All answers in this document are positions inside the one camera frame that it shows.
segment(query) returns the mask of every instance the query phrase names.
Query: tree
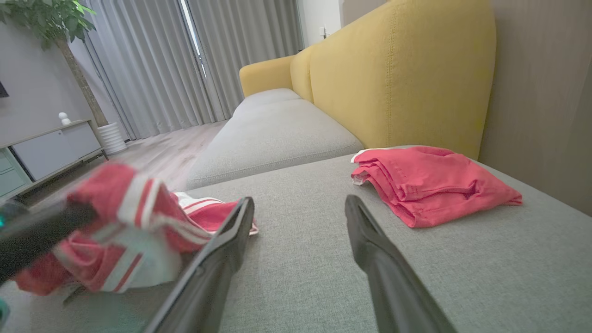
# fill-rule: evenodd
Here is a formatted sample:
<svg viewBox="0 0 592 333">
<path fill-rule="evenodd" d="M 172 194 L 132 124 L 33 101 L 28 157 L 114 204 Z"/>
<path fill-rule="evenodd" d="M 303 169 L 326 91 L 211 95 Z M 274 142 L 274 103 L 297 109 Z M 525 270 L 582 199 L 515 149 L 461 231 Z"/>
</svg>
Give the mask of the tree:
<svg viewBox="0 0 592 333">
<path fill-rule="evenodd" d="M 8 17 L 16 25 L 29 29 L 41 40 L 43 50 L 49 49 L 53 44 L 60 49 L 91 108 L 96 125 L 101 127 L 108 125 L 105 115 L 67 43 L 68 39 L 73 42 L 76 38 L 84 42 L 85 32 L 96 30 L 84 18 L 87 12 L 96 14 L 77 0 L 7 0 L 0 4 L 0 21 L 6 23 Z"/>
</svg>

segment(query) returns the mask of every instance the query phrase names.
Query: wooden floor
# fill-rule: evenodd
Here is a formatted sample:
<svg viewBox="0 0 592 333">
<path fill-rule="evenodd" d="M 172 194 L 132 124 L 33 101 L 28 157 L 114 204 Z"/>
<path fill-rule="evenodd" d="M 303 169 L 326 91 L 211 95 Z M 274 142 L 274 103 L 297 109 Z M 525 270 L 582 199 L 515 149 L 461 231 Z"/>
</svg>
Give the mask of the wooden floor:
<svg viewBox="0 0 592 333">
<path fill-rule="evenodd" d="M 185 191 L 189 169 L 225 124 L 226 121 L 219 121 L 131 141 L 127 150 L 109 158 L 129 164 L 151 177 L 163 179 L 169 191 Z M 99 158 L 82 164 L 22 195 L 20 201 L 30 207 L 41 207 L 62 200 L 104 162 L 104 158 Z"/>
</svg>

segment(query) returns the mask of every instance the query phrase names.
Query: folded red cloth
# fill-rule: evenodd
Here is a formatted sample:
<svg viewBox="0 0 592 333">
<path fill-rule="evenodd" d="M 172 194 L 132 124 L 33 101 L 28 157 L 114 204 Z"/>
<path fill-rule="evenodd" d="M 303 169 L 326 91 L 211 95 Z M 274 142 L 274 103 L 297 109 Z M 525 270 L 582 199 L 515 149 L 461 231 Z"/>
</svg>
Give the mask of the folded red cloth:
<svg viewBox="0 0 592 333">
<path fill-rule="evenodd" d="M 359 165 L 352 173 L 353 183 L 372 183 L 411 228 L 437 226 L 501 204 L 522 204 L 518 191 L 447 149 L 368 149 L 356 154 L 352 163 Z"/>
<path fill-rule="evenodd" d="M 90 204 L 98 218 L 19 272 L 20 289 L 49 294 L 76 280 L 122 293 L 173 281 L 179 253 L 201 249 L 237 204 L 170 193 L 162 180 L 123 164 L 103 165 L 68 200 Z M 253 223 L 250 234 L 257 232 Z"/>
</svg>

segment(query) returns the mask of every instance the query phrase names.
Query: ribbed white pot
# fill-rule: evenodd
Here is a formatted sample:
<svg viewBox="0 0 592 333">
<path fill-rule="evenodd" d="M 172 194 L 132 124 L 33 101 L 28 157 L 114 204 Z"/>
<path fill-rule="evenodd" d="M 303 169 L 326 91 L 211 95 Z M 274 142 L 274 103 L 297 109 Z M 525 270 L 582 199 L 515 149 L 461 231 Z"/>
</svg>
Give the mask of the ribbed white pot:
<svg viewBox="0 0 592 333">
<path fill-rule="evenodd" d="M 103 148 L 107 155 L 112 155 L 127 149 L 126 143 L 121 137 L 117 123 L 99 127 L 99 134 L 104 143 Z"/>
</svg>

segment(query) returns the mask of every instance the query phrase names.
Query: foliage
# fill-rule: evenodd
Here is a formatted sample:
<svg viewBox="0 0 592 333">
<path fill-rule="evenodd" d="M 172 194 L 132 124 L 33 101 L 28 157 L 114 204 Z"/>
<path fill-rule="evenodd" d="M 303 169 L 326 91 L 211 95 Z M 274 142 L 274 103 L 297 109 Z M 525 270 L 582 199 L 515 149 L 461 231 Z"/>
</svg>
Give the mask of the foliage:
<svg viewBox="0 0 592 333">
<path fill-rule="evenodd" d="M 85 39 L 84 32 L 95 26 L 84 18 L 92 9 L 77 0 L 7 0 L 0 4 L 0 21 L 6 17 L 17 25 L 29 28 L 41 40 L 41 47 L 47 50 L 57 39 Z"/>
</svg>

